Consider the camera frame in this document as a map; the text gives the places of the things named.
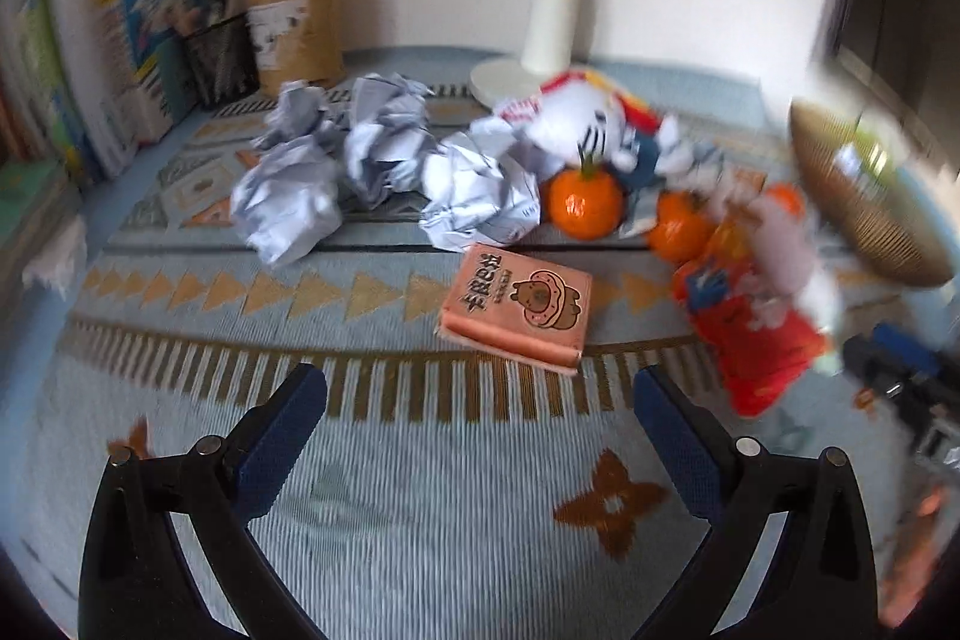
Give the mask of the paper ball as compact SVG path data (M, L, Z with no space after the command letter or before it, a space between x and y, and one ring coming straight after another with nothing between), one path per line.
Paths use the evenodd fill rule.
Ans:
M343 224L340 179L345 130L327 92L283 83L267 131L254 142L259 162L231 191L229 218L265 266L297 262Z
M355 81L350 131L343 142L348 184L366 209L420 188L421 170L436 149L427 85L402 74L370 73Z
M539 184L512 150L514 130L488 117L438 143L421 167L428 203L418 225L438 250L508 247L540 224Z

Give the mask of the crumpled white tissue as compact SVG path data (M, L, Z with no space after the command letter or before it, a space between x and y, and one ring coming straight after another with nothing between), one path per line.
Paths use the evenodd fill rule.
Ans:
M87 258L86 221L75 216L26 265L21 281L25 287L41 286L66 299L85 271Z

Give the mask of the stack of green books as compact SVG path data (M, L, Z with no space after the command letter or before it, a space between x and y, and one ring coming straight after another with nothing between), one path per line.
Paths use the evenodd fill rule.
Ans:
M80 193L50 161L2 166L2 312L23 291L23 269L80 211Z

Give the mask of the row of upright books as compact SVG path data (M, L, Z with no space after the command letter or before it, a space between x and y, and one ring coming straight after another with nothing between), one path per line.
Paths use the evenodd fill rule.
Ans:
M13 107L87 187L121 175L146 140L124 0L2 0Z

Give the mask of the black mesh pen holder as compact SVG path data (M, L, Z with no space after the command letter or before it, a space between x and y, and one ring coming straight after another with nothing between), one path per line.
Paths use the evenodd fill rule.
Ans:
M235 14L188 35L184 52L202 109L219 109L259 91L247 14Z

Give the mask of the white cat plush toy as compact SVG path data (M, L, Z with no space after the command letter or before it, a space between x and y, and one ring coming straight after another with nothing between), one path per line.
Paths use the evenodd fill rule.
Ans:
M503 101L493 115L551 159L612 170L628 191L711 191L724 172L716 146L693 140L677 115L656 112L597 71L567 71L532 96Z

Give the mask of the white desk lamp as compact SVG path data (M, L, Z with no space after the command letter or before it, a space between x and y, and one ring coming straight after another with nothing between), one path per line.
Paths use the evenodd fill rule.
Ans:
M579 0L530 0L526 37L516 57L489 58L470 72L472 96L491 109L519 99L563 73L573 62Z

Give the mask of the golden oval bowl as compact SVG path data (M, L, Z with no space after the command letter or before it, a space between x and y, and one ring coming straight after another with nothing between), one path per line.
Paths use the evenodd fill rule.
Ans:
M802 99L789 107L789 135L804 190L867 268L910 287L953 278L947 245L875 136Z

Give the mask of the orange tangerine with stem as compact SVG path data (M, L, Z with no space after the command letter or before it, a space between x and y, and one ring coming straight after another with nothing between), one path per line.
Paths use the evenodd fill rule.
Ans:
M556 174L544 190L547 218L575 241L600 241L619 227L625 193L601 159L581 154L574 167Z

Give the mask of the red plush toy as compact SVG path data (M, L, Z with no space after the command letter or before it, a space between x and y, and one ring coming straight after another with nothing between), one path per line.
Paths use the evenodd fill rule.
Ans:
M713 354L742 417L766 413L805 370L833 351L843 301L805 225L802 197L775 184L726 218L672 292Z

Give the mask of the bamboo pen holder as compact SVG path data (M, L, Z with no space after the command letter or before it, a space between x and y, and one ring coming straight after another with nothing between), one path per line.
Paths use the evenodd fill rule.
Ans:
M345 78L340 0L251 0L247 23L265 96L288 81L331 88Z

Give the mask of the patterned blue woven mat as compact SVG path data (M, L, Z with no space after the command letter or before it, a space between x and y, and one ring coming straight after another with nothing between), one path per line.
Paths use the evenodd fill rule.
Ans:
M631 411L658 364L773 452L850 454L889 560L921 474L887 409L812 370L754 419L640 241L526 252L594 280L573 377L467 353L434 333L459 259L412 193L348 214L314 253L263 266L229 225L262 107L185 122L89 197L85 279L34 292L2 333L2 539L32 596L73 629L83 542L111 443L179 455L223 434L295 365L327 409L252 533L332 638L625 638L704 535Z

